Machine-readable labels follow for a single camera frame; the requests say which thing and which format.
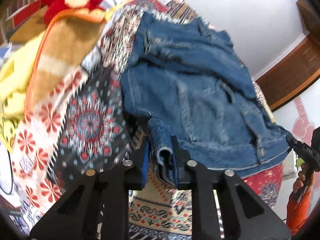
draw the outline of denim jacket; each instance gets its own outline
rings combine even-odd
[[[120,82],[124,108],[150,135],[159,165],[173,154],[172,135],[192,159],[241,177],[287,156],[288,131],[258,102],[228,34],[200,18],[179,25],[144,13]]]

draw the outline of orange jacket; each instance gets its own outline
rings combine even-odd
[[[286,224],[290,228],[292,235],[295,235],[299,231],[307,218],[310,204],[310,192],[311,191],[302,197],[300,204],[292,199],[292,193],[289,196]]]

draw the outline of person's hand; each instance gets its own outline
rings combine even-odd
[[[303,182],[306,180],[305,174],[308,169],[308,164],[303,163],[301,165],[301,168],[302,168],[302,171],[299,171],[298,178],[296,179],[296,181],[294,182],[293,187],[292,187],[294,193],[296,193],[299,188],[303,187]],[[309,183],[309,186],[307,187],[305,195],[308,194],[312,190],[313,184],[315,182],[314,174],[315,173],[312,173],[312,175],[310,176],[310,183]]]

